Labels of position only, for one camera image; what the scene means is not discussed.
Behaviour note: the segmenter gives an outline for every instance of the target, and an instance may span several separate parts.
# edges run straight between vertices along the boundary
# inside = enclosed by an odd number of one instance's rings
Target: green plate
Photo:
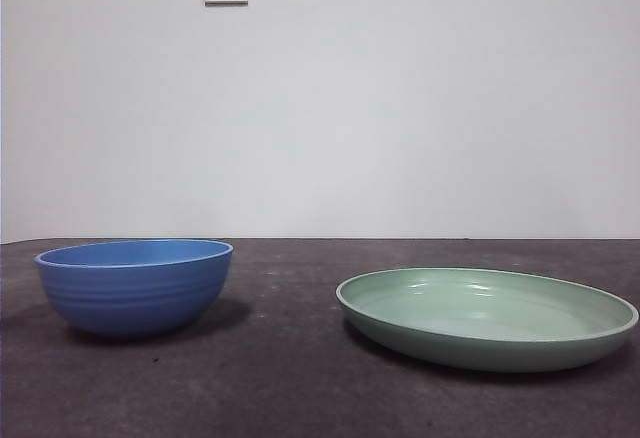
[[[534,372],[619,348],[638,311],[610,293],[495,270],[414,268],[356,276],[336,290],[347,319],[401,353],[449,366]]]

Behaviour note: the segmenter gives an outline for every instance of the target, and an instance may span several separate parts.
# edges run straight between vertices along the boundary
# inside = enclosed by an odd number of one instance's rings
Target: white wall
[[[640,237],[640,0],[2,0],[3,240]]]

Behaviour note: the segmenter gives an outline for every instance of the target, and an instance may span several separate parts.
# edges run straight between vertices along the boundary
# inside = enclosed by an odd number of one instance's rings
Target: dark table
[[[227,240],[227,285],[193,325],[122,343],[70,329],[33,257],[2,246],[4,437],[640,437],[638,329],[586,367],[508,375],[386,350],[346,324],[336,285],[408,266],[516,270],[640,304],[640,241]]]

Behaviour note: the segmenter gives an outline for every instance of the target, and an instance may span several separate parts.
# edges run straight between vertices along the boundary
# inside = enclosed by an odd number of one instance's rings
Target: bowl
[[[233,247],[208,240],[133,240],[35,258],[53,308],[72,327],[140,338],[186,325],[218,296]]]
[[[610,293],[522,273],[414,268],[368,273],[336,290],[347,319],[378,343],[483,371],[573,368],[619,348],[638,311]]]

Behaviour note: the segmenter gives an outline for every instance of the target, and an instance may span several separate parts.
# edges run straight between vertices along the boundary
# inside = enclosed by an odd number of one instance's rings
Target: blue bowl
[[[72,246],[35,258],[53,308],[73,327],[117,338],[198,318],[224,285],[233,247],[207,240]]]

